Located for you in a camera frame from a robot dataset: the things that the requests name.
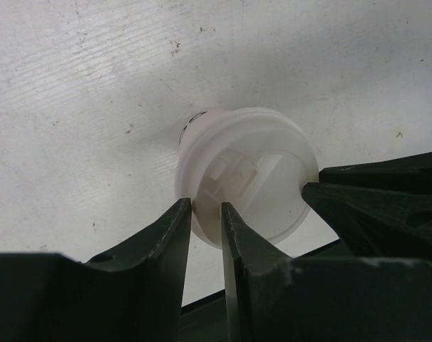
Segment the white dome coffee lid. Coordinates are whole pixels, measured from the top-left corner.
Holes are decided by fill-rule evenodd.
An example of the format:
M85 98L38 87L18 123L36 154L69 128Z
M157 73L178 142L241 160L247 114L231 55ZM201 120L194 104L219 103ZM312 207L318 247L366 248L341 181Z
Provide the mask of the white dome coffee lid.
M302 188L318 180L316 155L291 118L269 108L229 111L184 153L178 151L175 196L191 200L191 230L211 247L222 247L224 202L277 244L309 213Z

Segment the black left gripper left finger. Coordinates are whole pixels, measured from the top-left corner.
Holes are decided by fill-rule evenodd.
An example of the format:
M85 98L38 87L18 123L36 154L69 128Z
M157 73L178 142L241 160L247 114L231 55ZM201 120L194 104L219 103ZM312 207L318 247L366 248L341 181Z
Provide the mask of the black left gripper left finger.
M82 263L0 253L0 341L176 341L192 207Z

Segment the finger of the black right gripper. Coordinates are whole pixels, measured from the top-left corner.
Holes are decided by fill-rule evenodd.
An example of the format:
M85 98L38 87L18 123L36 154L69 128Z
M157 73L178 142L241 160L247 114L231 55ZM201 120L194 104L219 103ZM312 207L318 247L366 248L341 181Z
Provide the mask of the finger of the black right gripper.
M324 168L302 198L357 257L432 262L432 152Z

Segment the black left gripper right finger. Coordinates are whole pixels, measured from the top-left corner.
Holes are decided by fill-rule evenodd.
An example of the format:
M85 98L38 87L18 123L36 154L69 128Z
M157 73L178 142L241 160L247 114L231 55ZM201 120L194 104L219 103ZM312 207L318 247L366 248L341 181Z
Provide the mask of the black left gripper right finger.
M231 341L432 341L432 263L291 258L221 206Z

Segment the white paper coffee cup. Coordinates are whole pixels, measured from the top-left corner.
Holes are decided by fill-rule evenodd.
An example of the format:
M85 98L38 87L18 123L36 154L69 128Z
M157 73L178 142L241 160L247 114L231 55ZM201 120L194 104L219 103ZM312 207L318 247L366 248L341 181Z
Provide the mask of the white paper coffee cup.
M203 134L215 123L222 121L230 115L228 110L208 110L198 113L189 119L182 129L179 139L179 153L182 154L192 144L192 141Z

